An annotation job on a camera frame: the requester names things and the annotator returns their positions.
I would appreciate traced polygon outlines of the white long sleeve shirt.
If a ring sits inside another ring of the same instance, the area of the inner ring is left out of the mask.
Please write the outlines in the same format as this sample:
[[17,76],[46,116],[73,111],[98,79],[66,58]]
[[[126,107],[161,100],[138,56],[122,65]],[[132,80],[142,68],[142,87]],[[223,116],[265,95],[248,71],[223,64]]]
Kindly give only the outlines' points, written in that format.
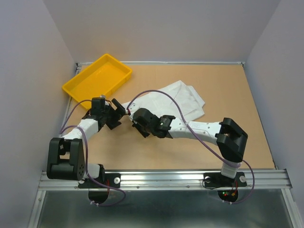
[[137,108],[145,108],[158,117],[172,115],[181,118],[182,114],[188,122],[205,114],[204,105],[204,100],[194,87],[179,80],[154,92],[150,90],[133,102],[124,103],[123,107],[128,107],[131,112]]

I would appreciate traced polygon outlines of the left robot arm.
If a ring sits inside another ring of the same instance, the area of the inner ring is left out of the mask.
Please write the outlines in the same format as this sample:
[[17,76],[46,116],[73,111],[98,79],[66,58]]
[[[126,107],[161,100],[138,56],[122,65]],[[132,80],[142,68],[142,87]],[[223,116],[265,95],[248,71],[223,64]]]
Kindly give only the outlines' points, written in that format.
[[84,178],[87,165],[84,150],[88,140],[105,125],[109,129],[118,127],[126,115],[125,108],[116,100],[107,101],[103,97],[90,100],[91,108],[78,125],[66,126],[65,120],[60,133],[72,130],[61,137],[52,138],[47,158],[47,177],[55,180],[79,181]]

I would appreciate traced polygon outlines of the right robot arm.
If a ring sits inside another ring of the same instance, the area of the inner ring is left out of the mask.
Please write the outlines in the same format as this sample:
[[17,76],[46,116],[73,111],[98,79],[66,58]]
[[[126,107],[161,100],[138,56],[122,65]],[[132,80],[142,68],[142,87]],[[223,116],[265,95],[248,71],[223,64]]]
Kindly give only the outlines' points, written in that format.
[[237,171],[243,161],[248,134],[231,118],[224,118],[221,122],[204,123],[190,121],[163,115],[157,117],[145,108],[130,112],[130,119],[143,137],[153,135],[158,138],[186,138],[197,139],[218,146],[222,161],[219,181],[223,185],[230,185],[236,179]]

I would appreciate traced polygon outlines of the yellow plastic tray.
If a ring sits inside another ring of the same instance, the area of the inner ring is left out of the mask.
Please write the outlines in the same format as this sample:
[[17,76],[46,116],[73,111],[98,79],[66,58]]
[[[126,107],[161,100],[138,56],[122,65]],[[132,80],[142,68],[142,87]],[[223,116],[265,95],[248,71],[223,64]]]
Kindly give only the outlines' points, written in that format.
[[62,89],[78,103],[101,95],[109,98],[131,78],[132,72],[124,63],[104,54],[66,82]]

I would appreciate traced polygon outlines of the aluminium left side rail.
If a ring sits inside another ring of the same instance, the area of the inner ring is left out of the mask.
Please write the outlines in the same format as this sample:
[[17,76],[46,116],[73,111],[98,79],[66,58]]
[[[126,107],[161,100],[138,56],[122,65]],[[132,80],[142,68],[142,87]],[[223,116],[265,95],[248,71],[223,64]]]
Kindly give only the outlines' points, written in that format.
[[62,136],[66,124],[71,116],[68,112],[71,106],[72,97],[68,96],[67,112],[64,117],[64,122],[59,131],[59,136],[53,138],[49,143],[49,152],[47,159],[47,174],[52,175],[52,172],[76,172],[79,165],[85,163],[83,153],[83,142],[81,139],[65,140]]

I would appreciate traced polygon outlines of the aluminium rail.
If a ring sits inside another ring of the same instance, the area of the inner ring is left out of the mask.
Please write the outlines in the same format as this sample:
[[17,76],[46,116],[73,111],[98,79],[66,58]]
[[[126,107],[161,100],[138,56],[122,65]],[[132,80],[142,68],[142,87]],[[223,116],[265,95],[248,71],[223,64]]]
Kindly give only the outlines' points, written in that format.
[[245,61],[122,61],[125,65],[240,65],[244,66]]
[[[158,171],[106,171],[107,175],[118,173],[120,176],[120,188],[124,191],[136,190],[204,190],[202,181],[210,173],[216,170],[158,170]],[[249,190],[254,187],[261,189],[291,189],[286,170],[254,170],[254,178],[250,170],[242,170],[241,180],[245,180],[247,186],[239,190]],[[43,172],[40,177],[39,190],[44,191],[68,191],[85,190],[79,187],[76,180],[50,180]]]
[[83,142],[81,139],[65,140],[62,136],[66,124],[71,116],[68,112],[71,106],[72,97],[68,96],[67,112],[64,117],[64,122],[59,131],[59,136],[53,138],[49,143],[49,152],[47,159],[47,174],[52,175],[52,172],[76,172],[79,165],[85,163],[83,153]]

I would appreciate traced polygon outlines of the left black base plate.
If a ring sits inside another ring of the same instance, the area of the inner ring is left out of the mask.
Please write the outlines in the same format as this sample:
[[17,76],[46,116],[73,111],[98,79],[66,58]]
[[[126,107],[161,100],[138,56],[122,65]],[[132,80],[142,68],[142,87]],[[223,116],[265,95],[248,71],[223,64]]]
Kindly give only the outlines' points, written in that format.
[[[106,173],[104,178],[95,178],[95,181],[102,183],[103,185],[113,188],[120,188],[121,174],[120,173]],[[79,189],[97,189],[102,188],[99,184],[96,184],[90,179],[85,179],[83,183],[78,184]]]

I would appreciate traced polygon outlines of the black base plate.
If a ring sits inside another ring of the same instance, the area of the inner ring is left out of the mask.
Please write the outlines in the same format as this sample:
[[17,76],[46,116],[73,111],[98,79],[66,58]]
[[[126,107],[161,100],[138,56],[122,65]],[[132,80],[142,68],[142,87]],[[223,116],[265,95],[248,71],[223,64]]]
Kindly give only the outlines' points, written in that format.
[[237,172],[235,178],[223,176],[220,172],[207,172],[203,174],[204,186],[213,188],[232,188],[236,184],[238,187],[246,187],[247,181],[244,172]]
[[[120,188],[121,174],[120,173],[106,173],[104,178],[95,178],[95,181],[102,183],[103,185],[113,188]],[[83,183],[78,184],[79,189],[97,189],[102,188],[99,184],[96,184],[90,179],[85,179]]]

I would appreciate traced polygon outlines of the aluminium back rail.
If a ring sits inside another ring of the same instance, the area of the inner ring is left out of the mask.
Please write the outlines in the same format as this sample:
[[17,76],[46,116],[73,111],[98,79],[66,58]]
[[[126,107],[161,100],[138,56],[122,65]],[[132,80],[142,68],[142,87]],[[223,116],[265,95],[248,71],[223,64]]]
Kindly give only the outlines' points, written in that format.
[[245,61],[122,61],[125,65],[240,65],[244,66]]

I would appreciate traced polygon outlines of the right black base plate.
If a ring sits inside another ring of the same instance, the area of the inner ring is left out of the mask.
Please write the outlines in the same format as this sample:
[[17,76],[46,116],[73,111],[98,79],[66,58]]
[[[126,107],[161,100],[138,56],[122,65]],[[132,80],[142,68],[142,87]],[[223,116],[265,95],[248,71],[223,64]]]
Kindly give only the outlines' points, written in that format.
[[237,172],[235,178],[223,176],[220,172],[207,172],[203,174],[204,186],[213,188],[232,188],[236,184],[238,187],[246,187],[247,181],[244,172]]

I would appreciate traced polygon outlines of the aluminium front rail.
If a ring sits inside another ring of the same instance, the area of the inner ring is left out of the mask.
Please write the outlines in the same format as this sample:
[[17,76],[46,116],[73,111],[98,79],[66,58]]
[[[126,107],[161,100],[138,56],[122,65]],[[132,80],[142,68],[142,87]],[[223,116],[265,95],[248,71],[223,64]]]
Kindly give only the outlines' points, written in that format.
[[[120,188],[124,191],[136,190],[204,190],[202,181],[210,173],[216,170],[158,170],[158,171],[106,171],[107,175],[118,173],[120,176]],[[261,189],[291,189],[286,170],[254,170],[254,178],[250,170],[242,170],[241,180],[245,180],[247,186],[239,190],[249,190],[254,187]],[[44,191],[68,191],[85,190],[79,187],[76,180],[50,180],[43,172],[40,177],[39,190]]]

